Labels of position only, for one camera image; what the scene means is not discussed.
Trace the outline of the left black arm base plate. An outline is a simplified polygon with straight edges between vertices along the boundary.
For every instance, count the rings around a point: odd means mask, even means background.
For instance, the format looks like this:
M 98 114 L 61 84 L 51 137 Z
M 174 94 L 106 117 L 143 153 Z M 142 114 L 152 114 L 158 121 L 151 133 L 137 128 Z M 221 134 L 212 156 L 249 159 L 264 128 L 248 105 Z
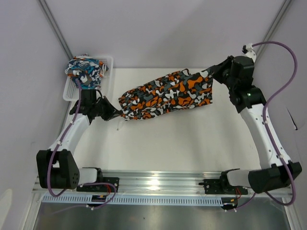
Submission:
M 106 193 L 106 192 L 114 192 L 118 191 L 119 188 L 119 177 L 104 177 L 102 181 L 98 181 L 92 183 L 90 185 L 82 185 L 76 188 L 78 192 L 98 192 L 98 193 Z

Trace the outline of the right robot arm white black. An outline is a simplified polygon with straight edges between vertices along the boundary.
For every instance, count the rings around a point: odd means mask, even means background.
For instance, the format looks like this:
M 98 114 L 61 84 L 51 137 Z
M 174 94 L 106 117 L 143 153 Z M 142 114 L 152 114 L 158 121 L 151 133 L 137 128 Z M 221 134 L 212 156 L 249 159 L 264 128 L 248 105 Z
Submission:
M 262 91 L 253 85 L 254 61 L 246 56 L 229 56 L 207 69 L 209 76 L 229 90 L 231 103 L 245 121 L 259 155 L 259 170 L 233 169 L 221 174 L 219 188 L 230 193 L 236 186 L 251 188 L 257 194 L 288 187 L 302 172 L 292 162 L 271 124 Z

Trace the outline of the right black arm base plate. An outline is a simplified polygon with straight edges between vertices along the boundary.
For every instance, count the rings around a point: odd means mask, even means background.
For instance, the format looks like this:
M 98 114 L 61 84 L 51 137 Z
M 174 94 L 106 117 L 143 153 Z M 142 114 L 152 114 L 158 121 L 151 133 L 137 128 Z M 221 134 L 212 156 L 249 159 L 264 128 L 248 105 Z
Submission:
M 232 186 L 220 179 L 203 179 L 198 185 L 204 188 L 206 195 L 247 195 L 248 190 L 242 186 Z

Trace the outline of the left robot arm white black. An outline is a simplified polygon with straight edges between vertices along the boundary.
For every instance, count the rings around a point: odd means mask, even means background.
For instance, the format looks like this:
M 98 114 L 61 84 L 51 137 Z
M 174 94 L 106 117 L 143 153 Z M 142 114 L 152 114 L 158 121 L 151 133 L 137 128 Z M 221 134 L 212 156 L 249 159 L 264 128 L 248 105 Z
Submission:
M 73 154 L 84 132 L 96 118 L 109 121 L 118 115 L 119 111 L 99 90 L 81 90 L 79 99 L 69 112 L 70 122 L 47 150 L 40 150 L 36 155 L 40 186 L 49 192 L 80 186 L 100 191 L 105 182 L 101 169 L 79 168 Z

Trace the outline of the orange black camouflage shorts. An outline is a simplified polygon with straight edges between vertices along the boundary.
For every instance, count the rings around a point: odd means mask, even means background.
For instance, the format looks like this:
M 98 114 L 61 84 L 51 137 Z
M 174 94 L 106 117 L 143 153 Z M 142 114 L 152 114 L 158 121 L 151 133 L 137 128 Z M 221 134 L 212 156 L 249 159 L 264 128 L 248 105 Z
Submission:
M 146 120 L 213 103 L 213 77 L 208 71 L 178 70 L 133 88 L 118 99 L 124 120 Z

